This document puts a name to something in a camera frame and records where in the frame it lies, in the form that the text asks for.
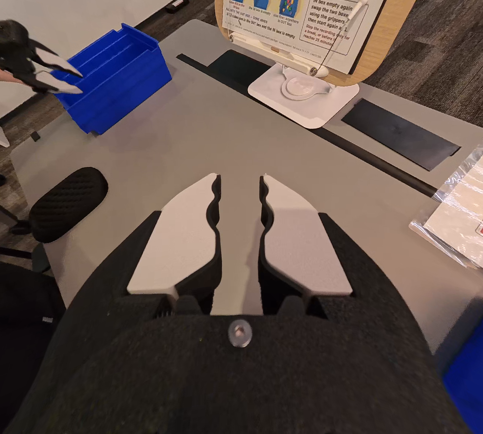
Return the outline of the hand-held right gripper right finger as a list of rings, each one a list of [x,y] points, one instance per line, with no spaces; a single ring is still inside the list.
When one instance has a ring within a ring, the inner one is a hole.
[[[290,296],[301,299],[305,307],[318,297],[349,297],[353,288],[317,209],[268,174],[260,177],[259,200],[263,313],[276,314]]]

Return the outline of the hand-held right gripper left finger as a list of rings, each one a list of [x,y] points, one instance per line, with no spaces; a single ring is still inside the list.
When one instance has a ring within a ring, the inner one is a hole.
[[[129,294],[164,294],[172,305],[194,297],[211,313],[222,279],[221,176],[210,173],[174,196],[161,210],[127,286]]]

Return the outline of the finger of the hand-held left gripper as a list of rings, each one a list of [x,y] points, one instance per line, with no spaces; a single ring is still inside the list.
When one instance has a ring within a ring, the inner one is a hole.
[[[53,53],[51,50],[43,48],[41,45],[34,45],[34,62],[52,70],[58,70],[77,77],[83,77],[83,75],[69,62]]]
[[[82,90],[75,85],[71,85],[65,81],[61,81],[47,71],[39,71],[36,73],[36,80],[47,86],[52,93],[64,94],[82,94]]]

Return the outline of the blue plastic bin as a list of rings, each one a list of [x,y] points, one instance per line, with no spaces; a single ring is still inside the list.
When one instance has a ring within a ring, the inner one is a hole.
[[[62,71],[51,75],[82,90],[56,97],[86,134],[103,134],[172,80],[158,41],[127,24],[111,30],[68,62],[79,78]]]
[[[444,385],[473,433],[482,433],[482,322],[444,374]]]

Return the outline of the white stand base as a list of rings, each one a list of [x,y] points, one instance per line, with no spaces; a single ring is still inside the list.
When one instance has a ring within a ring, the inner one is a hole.
[[[249,95],[306,129],[324,126],[359,93],[275,64],[248,86]]]

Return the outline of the black desk inlay plate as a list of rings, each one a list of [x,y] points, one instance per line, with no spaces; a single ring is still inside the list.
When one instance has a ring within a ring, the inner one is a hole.
[[[248,87],[271,68],[234,50],[226,51],[210,65],[203,65],[182,53],[177,59],[245,96],[249,96]]]
[[[461,148],[366,99],[360,99],[342,121],[426,171]]]

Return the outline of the paper in plastic sleeve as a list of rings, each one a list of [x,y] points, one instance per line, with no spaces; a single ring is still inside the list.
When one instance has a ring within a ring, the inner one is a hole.
[[[458,264],[482,272],[482,143],[431,199],[409,228]]]

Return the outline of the wooden display board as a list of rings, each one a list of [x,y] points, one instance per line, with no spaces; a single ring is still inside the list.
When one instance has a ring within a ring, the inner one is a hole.
[[[416,0],[385,0],[371,28],[362,50],[360,51],[354,70],[350,74],[321,65],[293,52],[284,51],[280,46],[267,44],[248,37],[240,32],[232,31],[223,25],[225,12],[224,0],[215,0],[217,25],[227,40],[257,55],[283,64],[289,68],[312,77],[320,78],[335,86],[350,86],[364,81],[375,73],[387,56],[404,21]]]

